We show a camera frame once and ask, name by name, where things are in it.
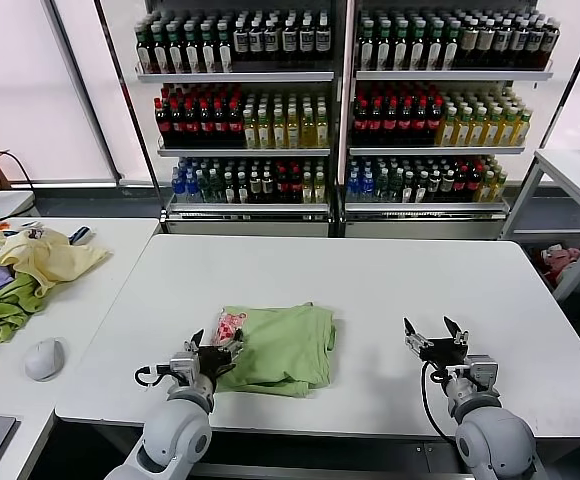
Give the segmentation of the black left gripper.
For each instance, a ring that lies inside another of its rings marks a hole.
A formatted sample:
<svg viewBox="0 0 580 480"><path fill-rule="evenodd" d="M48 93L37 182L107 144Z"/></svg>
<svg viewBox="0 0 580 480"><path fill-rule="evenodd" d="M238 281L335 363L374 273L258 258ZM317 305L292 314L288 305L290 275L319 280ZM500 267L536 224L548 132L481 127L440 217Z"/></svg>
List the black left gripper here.
<svg viewBox="0 0 580 480"><path fill-rule="evenodd" d="M184 343L184 351L197 355L199 373L216 388L217 380L235 368L233 358L237 358L243 349L244 334L238 328L231 336L221 341L220 348L199 348L203 335L203 329L193 334L191 339Z"/></svg>

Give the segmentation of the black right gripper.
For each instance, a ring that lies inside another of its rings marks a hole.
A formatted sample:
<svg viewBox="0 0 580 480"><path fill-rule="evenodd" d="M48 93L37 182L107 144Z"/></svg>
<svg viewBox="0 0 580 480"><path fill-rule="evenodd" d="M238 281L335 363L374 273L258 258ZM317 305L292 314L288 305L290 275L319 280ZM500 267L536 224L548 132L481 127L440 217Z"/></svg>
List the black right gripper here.
<svg viewBox="0 0 580 480"><path fill-rule="evenodd" d="M407 317L404 318L406 345L422 362L428 362L437 371L463 365L468 352L469 332L447 316L444 317L444 324L453 339L428 340L415 330Z"/></svg>

